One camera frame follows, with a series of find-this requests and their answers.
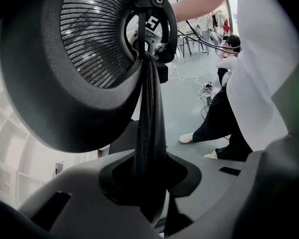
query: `electrical wire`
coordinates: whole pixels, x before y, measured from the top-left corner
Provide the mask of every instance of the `electrical wire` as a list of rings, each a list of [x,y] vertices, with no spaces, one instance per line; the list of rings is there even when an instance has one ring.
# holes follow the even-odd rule
[[[205,102],[204,100],[201,99],[201,97],[209,97],[209,96],[212,96],[211,95],[211,92],[209,91],[203,91],[202,93],[200,92],[203,88],[204,88],[204,85],[201,84],[200,82],[197,82],[197,80],[203,76],[206,76],[207,74],[209,74],[211,71],[213,70],[216,70],[217,68],[214,68],[214,69],[208,69],[208,68],[205,68],[206,71],[208,71],[207,73],[203,74],[203,75],[199,75],[199,76],[191,76],[191,75],[186,75],[185,77],[184,76],[181,76],[178,72],[178,69],[175,67],[175,66],[172,66],[171,67],[171,70],[169,70],[168,72],[168,75],[170,75],[173,71],[176,71],[178,77],[172,77],[170,79],[168,79],[169,81],[172,80],[172,79],[178,79],[179,81],[183,82],[185,79],[195,79],[194,83],[197,83],[199,85],[201,85],[202,87],[199,89],[199,91],[197,92],[199,97],[198,99],[201,100],[202,102]]]
[[[183,33],[183,32],[180,31],[179,29],[178,29],[177,31],[180,32],[182,35],[186,36],[187,38],[189,38],[189,39],[195,41],[195,42],[199,42],[199,43],[205,44],[206,46],[209,46],[209,47],[214,48],[214,49],[216,49],[216,50],[220,50],[220,51],[223,51],[223,52],[225,52],[225,53],[229,53],[229,54],[235,54],[235,55],[238,55],[238,54],[239,54],[239,52],[232,52],[232,51],[227,51],[227,50],[223,50],[223,49],[221,49],[221,48],[224,48],[224,46],[217,46],[217,45],[210,44],[210,43],[208,43],[208,42],[202,40],[202,39],[199,37],[199,35],[197,35],[197,37],[200,38],[200,40],[196,40],[196,39],[194,39],[193,37],[190,37],[189,35]]]
[[[203,84],[201,84],[200,82],[197,82],[197,79],[199,79],[200,77],[206,76],[206,75],[209,74],[211,71],[213,71],[213,70],[215,70],[215,69],[217,69],[217,68],[214,68],[214,69],[208,69],[208,68],[205,68],[205,70],[207,70],[208,72],[205,73],[205,74],[203,74],[203,75],[200,75],[200,76],[186,75],[185,77],[183,77],[183,76],[181,76],[181,75],[179,74],[178,69],[177,69],[175,66],[171,66],[171,67],[169,67],[168,69],[170,69],[170,68],[171,68],[171,70],[168,71],[168,75],[170,75],[172,72],[176,71],[178,77],[172,77],[172,78],[169,78],[169,79],[168,79],[169,81],[172,80],[172,79],[178,79],[179,81],[183,82],[185,79],[195,79],[194,83],[200,84],[200,85],[202,86],[202,88],[200,88],[200,90],[199,90],[197,93],[199,94],[198,99],[199,99],[200,101],[202,101],[204,104],[207,102],[207,100],[204,101],[204,100],[202,99],[202,97],[211,97],[211,98],[213,98],[213,95],[214,95],[214,96],[216,95],[215,92],[213,92],[213,91],[211,91],[211,90],[204,90],[203,92],[200,92],[200,91],[203,89]],[[203,112],[203,110],[206,110],[206,113],[208,113],[208,110],[207,110],[207,107],[208,107],[208,106],[210,106],[210,104],[206,104],[206,105],[204,106],[204,108],[200,111],[200,115],[202,116],[202,118],[203,118],[204,120],[205,120],[206,118],[203,116],[203,113],[202,113],[202,112]]]
[[[210,43],[204,41],[204,40],[197,34],[196,30],[191,26],[191,24],[188,22],[188,20],[186,20],[185,22],[188,24],[189,28],[190,28],[190,29],[193,31],[193,33],[196,35],[196,37],[198,38],[198,40],[196,40],[196,39],[190,37],[190,36],[187,35],[187,34],[184,34],[182,31],[178,30],[178,32],[180,32],[180,33],[183,34],[184,36],[190,38],[190,39],[193,40],[193,41],[196,41],[196,42],[199,42],[199,43],[203,43],[203,44],[205,44],[206,46],[209,46],[209,47],[214,48],[214,49],[218,49],[218,50],[220,50],[220,51],[223,51],[223,52],[226,52],[226,53],[229,53],[229,54],[235,54],[235,55],[239,54],[239,52],[225,51],[225,50],[221,49],[221,48],[224,48],[223,46],[213,45],[213,44],[210,44]],[[232,49],[232,50],[237,49],[237,48],[240,48],[240,45],[237,46],[237,47],[226,47],[226,49]]]

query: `chair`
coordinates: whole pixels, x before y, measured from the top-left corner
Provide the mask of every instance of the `chair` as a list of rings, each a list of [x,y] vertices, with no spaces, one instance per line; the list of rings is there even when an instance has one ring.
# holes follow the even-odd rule
[[[213,39],[213,42],[216,46],[220,46],[222,44],[223,39],[218,34],[216,34],[215,31],[211,31],[210,35],[211,35],[211,38]],[[215,53],[217,56],[219,56],[220,50],[215,49]]]
[[[197,32],[198,36],[200,38],[202,38],[202,34],[201,34],[200,28],[199,27],[195,27],[194,29]],[[199,38],[196,35],[192,36],[192,38],[195,39],[195,40],[199,40]],[[193,48],[195,48],[195,41],[194,40],[191,40],[191,41],[193,43]],[[200,46],[204,50],[204,47],[203,47],[202,43],[200,43],[200,45],[198,46],[198,51],[200,51]]]
[[[201,32],[201,38],[202,38],[205,42],[208,42],[208,43],[210,43],[210,35],[209,35],[209,32],[210,32],[209,29]],[[205,44],[205,47],[206,47],[206,49],[207,49],[207,53],[209,54],[210,47],[207,46],[206,44]]]
[[[186,39],[186,37],[179,37],[177,38],[177,48],[181,53],[183,53],[183,57],[185,57],[185,42],[187,43],[187,46],[188,46],[188,41]]]

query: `black pants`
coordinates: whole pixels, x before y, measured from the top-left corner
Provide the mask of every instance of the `black pants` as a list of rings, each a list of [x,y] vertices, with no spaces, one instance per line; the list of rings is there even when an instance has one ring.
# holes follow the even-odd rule
[[[223,77],[225,75],[225,73],[228,72],[228,69],[226,68],[218,68],[218,71],[217,71],[217,74],[218,74],[218,78],[219,78],[219,82],[220,82],[220,85],[222,86],[222,81],[223,81]]]
[[[193,142],[216,140],[231,134],[229,145],[216,149],[217,157],[219,159],[246,161],[252,149],[240,132],[227,98],[226,87],[227,84],[215,95],[205,121],[193,135]]]

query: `person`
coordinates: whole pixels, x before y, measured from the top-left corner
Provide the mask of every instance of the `person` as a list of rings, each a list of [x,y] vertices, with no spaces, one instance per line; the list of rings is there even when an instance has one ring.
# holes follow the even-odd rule
[[[236,47],[233,51],[239,53],[241,50],[239,36],[230,35],[223,47],[224,50],[228,50],[226,49],[228,47]],[[184,134],[179,138],[181,143],[195,143],[231,135],[227,147],[216,149],[204,157],[245,161],[247,154],[252,152],[239,130],[226,93],[227,81],[237,67],[237,60],[237,54],[221,51],[216,67],[218,68],[217,74],[222,88],[210,104],[207,116],[200,128],[194,133]]]
[[[226,42],[224,43],[224,50],[226,50],[226,47],[236,47],[231,51],[239,53],[241,50],[239,36],[235,34],[227,36]],[[220,52],[216,67],[218,68],[217,74],[221,86],[227,83],[229,77],[237,67],[237,57],[238,54],[225,53],[223,51]]]
[[[198,23],[199,23],[199,28],[201,30],[201,38],[210,43],[210,39],[209,39],[209,27],[211,24],[212,27],[212,20],[211,17],[209,15],[203,15],[202,17],[200,17],[198,19]],[[203,49],[206,50],[206,52],[210,51],[210,47],[207,46],[206,44],[202,44],[203,45]]]
[[[181,0],[176,20],[208,14],[224,0]],[[251,151],[288,134],[272,98],[299,64],[299,35],[276,0],[238,0],[241,47],[237,67],[214,97],[201,128],[182,141],[211,140],[231,133],[229,145],[207,157],[247,159]]]

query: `human arm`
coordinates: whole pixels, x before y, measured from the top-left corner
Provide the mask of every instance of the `human arm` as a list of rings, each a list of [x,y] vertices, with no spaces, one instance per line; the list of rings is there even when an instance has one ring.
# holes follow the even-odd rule
[[[173,6],[177,22],[206,15],[217,9],[224,0],[181,0]]]
[[[237,57],[229,56],[228,58],[224,58],[216,62],[217,68],[226,68],[230,71],[233,71],[237,64]]]
[[[223,60],[224,55],[225,55],[225,52],[221,50],[221,51],[220,51],[220,54],[219,54],[219,56],[218,56],[218,61],[219,61],[219,62]]]

